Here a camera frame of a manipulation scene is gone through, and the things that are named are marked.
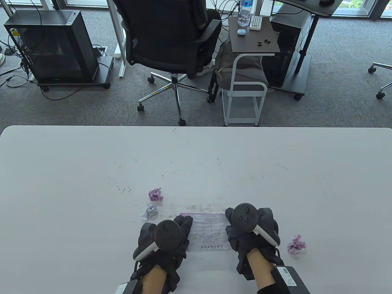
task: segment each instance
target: gray bag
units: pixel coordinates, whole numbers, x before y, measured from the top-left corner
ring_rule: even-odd
[[[224,90],[230,90],[231,76],[233,71],[234,59],[240,53],[233,53],[231,41],[226,40],[222,43],[218,55],[215,58],[215,68],[213,76],[216,77],[216,83]],[[260,56],[244,56],[237,62],[236,82],[263,82],[268,87],[268,81],[265,77],[261,65]],[[260,85],[234,85],[234,91],[264,91]]]

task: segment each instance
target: hand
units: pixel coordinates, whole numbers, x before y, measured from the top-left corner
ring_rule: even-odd
[[[233,210],[234,210],[233,208],[229,207],[225,211],[226,218],[230,222],[230,224],[232,224],[231,215],[233,213]],[[265,218],[273,218],[272,212],[267,211],[267,209],[263,209],[263,208],[258,209],[258,214],[259,214],[259,222],[263,221]],[[276,233],[279,232],[278,223],[275,220],[273,220],[273,222],[269,220],[266,221],[265,223],[273,223],[274,224],[273,230]],[[239,263],[237,266],[237,271],[239,274],[243,274],[247,280],[254,279],[252,270],[247,260],[247,254],[254,248],[258,248],[261,254],[264,256],[264,258],[269,262],[278,265],[284,264],[280,256],[276,256],[276,251],[277,251],[276,247],[272,246],[260,235],[256,235],[253,232],[250,233],[244,232],[233,225],[226,227],[226,233],[231,248],[234,251],[238,252]]]
[[[131,279],[140,279],[142,276],[148,274],[155,265],[159,265],[164,271],[167,272],[167,279],[163,293],[174,291],[180,281],[176,270],[180,267],[182,260],[187,258],[186,249],[189,245],[189,232],[192,227],[193,218],[191,216],[177,216],[174,221],[180,226],[181,241],[178,246],[168,251],[158,250],[146,256],[140,261],[140,266],[132,274]]]

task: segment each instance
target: computer case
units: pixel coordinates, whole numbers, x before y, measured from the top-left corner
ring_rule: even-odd
[[[283,4],[272,17],[271,25],[278,40],[280,53],[263,56],[262,65],[271,87],[281,87],[286,74],[294,63],[293,54],[310,13],[294,6]]]
[[[17,10],[4,26],[39,83],[94,80],[99,64],[80,11]]]

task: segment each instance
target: crumpled paper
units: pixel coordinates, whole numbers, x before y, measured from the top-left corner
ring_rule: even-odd
[[[297,235],[297,237],[287,245],[287,251],[290,254],[298,254],[302,249],[306,249],[307,246],[305,242],[300,241],[300,239],[301,235]]]
[[[148,192],[148,196],[150,197],[151,201],[162,201],[163,196],[161,196],[162,188],[154,189]]]
[[[142,215],[143,220],[148,220],[158,213],[158,208],[152,204],[148,205],[146,212]]]

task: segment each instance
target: paper sheet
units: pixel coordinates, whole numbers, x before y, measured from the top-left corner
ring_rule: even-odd
[[[230,225],[223,213],[181,213],[193,217],[187,251],[227,250],[226,226]]]

